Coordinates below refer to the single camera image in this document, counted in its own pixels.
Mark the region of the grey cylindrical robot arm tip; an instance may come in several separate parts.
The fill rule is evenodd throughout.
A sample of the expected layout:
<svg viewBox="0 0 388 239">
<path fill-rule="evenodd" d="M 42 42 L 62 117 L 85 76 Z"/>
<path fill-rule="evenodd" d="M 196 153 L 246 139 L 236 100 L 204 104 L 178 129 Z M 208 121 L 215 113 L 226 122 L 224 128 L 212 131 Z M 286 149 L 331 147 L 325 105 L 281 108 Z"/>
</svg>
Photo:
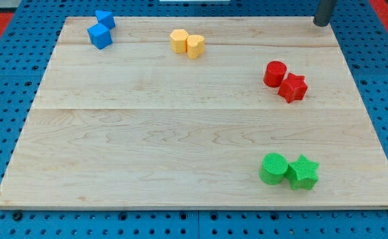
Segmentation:
<svg viewBox="0 0 388 239">
<path fill-rule="evenodd" d="M 314 15 L 313 24 L 318 27 L 328 26 L 337 2 L 338 0 L 321 0 Z"/>
</svg>

